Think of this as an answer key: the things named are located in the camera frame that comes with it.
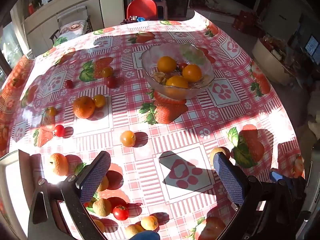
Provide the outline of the dark red cherry tomato far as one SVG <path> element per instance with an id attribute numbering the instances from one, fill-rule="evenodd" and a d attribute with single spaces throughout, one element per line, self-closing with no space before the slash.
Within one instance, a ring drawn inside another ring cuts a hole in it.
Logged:
<path id="1" fill-rule="evenodd" d="M 65 87 L 67 89 L 72 89 L 74 87 L 73 81 L 72 80 L 66 80 L 65 81 Z"/>

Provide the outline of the large mandarin orange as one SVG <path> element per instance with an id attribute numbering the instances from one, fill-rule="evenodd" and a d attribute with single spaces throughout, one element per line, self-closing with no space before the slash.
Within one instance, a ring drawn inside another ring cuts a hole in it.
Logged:
<path id="1" fill-rule="evenodd" d="M 81 96 L 73 102 L 73 113 L 79 119 L 88 119 L 95 111 L 95 104 L 89 96 Z"/>

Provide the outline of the white plastic tray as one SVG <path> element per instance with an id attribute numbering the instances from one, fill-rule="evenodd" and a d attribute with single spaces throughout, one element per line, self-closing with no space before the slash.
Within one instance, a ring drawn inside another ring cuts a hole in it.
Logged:
<path id="1" fill-rule="evenodd" d="M 1 218 L 18 239 L 28 238 L 34 190 L 30 155 L 16 150 L 1 157 Z"/>

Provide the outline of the red cherry tomato with stem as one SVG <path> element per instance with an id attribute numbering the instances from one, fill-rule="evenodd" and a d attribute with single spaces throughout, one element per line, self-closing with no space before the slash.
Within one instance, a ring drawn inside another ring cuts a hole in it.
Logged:
<path id="1" fill-rule="evenodd" d="M 122 206 L 122 205 L 116 206 L 113 209 L 112 213 L 113 213 L 115 219 L 117 219 L 119 221 L 124 221 L 129 218 L 129 210 L 127 209 L 127 207 Z"/>

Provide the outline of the dark red tomato far right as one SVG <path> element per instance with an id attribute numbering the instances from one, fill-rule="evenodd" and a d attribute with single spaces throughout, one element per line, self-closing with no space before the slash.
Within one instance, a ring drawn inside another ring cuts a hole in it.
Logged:
<path id="1" fill-rule="evenodd" d="M 107 88 L 116 88 L 117 87 L 117 80 L 114 76 L 109 76 L 106 78 L 106 86 Z"/>

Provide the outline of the orange cherry tomato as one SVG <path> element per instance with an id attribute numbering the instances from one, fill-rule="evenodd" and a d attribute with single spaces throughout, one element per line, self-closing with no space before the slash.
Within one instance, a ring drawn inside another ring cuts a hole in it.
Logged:
<path id="1" fill-rule="evenodd" d="M 120 142 L 125 147 L 133 147 L 136 143 L 136 135 L 132 131 L 124 131 L 120 135 Z"/>

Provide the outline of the yellow tomato far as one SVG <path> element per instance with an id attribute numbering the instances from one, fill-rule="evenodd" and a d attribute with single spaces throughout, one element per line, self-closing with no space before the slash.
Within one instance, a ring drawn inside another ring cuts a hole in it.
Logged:
<path id="1" fill-rule="evenodd" d="M 110 67 L 110 66 L 107 66 L 107 67 L 103 68 L 102 71 L 101 71 L 101 76 L 103 78 L 108 78 L 108 77 L 110 77 L 112 75 L 113 75 L 113 68 Z"/>

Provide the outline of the clear glass fruit bowl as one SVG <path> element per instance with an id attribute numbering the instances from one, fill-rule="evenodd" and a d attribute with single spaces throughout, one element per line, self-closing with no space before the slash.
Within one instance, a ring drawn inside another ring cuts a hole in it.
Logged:
<path id="1" fill-rule="evenodd" d="M 177 67 L 173 72 L 158 71 L 157 62 L 163 56 L 169 56 L 177 62 Z M 202 93 L 215 79 L 212 60 L 208 51 L 189 43 L 164 43 L 152 46 L 142 53 L 141 61 L 143 75 L 151 88 L 172 99 L 191 99 Z M 202 78 L 198 82 L 188 82 L 188 89 L 165 85 L 170 77 L 174 75 L 182 76 L 182 70 L 188 64 L 196 64 L 201 68 Z"/>

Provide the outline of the yellow tomato on strawberry print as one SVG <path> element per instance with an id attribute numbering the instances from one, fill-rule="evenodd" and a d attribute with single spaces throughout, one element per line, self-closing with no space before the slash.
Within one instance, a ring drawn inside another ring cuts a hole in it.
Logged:
<path id="1" fill-rule="evenodd" d="M 48 107 L 46 109 L 46 114 L 49 116 L 56 116 L 57 115 L 57 109 L 55 107 Z"/>

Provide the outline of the orange tomato in bowl right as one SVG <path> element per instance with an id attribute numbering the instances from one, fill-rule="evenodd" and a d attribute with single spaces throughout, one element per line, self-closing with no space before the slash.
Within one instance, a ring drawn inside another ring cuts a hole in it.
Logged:
<path id="1" fill-rule="evenodd" d="M 202 78 L 201 68 L 196 64 L 188 64 L 182 70 L 182 76 L 188 82 L 198 82 Z"/>

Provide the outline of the red cherry tomato mid left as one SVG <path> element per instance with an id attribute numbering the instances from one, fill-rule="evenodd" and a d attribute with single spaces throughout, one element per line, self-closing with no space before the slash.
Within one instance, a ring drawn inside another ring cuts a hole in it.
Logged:
<path id="1" fill-rule="evenodd" d="M 63 125 L 57 125 L 55 126 L 55 129 L 54 129 L 54 135 L 56 137 L 64 137 L 65 136 L 65 128 Z"/>

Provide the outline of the small mandarin orange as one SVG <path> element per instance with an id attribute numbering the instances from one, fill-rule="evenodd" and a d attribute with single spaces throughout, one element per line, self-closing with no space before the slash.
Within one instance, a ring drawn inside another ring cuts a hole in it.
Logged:
<path id="1" fill-rule="evenodd" d="M 69 171 L 67 158 L 61 153 L 53 153 L 49 159 L 50 168 L 57 176 L 66 176 Z"/>

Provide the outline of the orange tomato in bowl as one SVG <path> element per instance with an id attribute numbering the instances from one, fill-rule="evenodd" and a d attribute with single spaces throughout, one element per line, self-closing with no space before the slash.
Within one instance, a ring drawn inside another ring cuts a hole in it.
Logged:
<path id="1" fill-rule="evenodd" d="M 188 81 L 179 75 L 174 75 L 172 77 L 170 77 L 169 79 L 167 79 L 166 86 L 172 86 L 172 87 L 179 87 L 179 88 L 189 88 L 189 83 Z"/>
<path id="2" fill-rule="evenodd" d="M 196 64 L 188 64 L 182 70 L 182 76 L 188 82 L 198 82 L 202 78 L 201 68 Z"/>
<path id="3" fill-rule="evenodd" d="M 157 69 L 159 72 L 170 73 L 173 72 L 176 67 L 177 62 L 169 56 L 163 56 L 157 62 Z"/>

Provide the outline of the red plastic chair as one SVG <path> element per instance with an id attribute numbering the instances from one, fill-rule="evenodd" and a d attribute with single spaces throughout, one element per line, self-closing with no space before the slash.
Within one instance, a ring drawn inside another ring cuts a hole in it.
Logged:
<path id="1" fill-rule="evenodd" d="M 146 20 L 158 20 L 157 4 L 153 0 L 133 0 L 126 10 L 127 18 L 143 17 Z"/>

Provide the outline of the red checkered strawberry tablecloth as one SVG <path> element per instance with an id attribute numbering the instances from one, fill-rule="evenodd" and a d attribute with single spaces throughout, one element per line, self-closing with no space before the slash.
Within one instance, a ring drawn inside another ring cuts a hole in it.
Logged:
<path id="1" fill-rule="evenodd" d="M 191 99 L 172 99 L 146 81 L 141 55 L 152 46 L 193 44 L 212 60 L 215 79 Z M 103 68 L 113 68 L 116 88 L 107 88 Z M 65 81 L 74 87 L 67 89 Z M 73 113 L 81 96 L 102 94 L 106 105 L 88 119 Z M 56 116 L 46 114 L 48 107 Z M 57 125 L 65 128 L 56 137 Z M 133 147 L 120 142 L 136 135 Z M 30 155 L 34 185 L 57 184 L 78 175 L 101 151 L 111 165 L 81 213 L 91 215 L 103 237 L 131 239 L 142 230 L 161 239 L 216 239 L 234 216 L 233 205 L 214 170 L 222 152 L 248 176 L 270 181 L 275 169 L 304 177 L 303 158 L 287 112 L 257 62 L 204 16 L 176 21 L 145 21 L 100 29 L 50 49 L 22 57 L 1 92 L 1 155 Z M 63 154 L 66 176 L 53 174 L 49 159 Z M 93 203 L 101 198 L 129 218 L 101 217 Z"/>

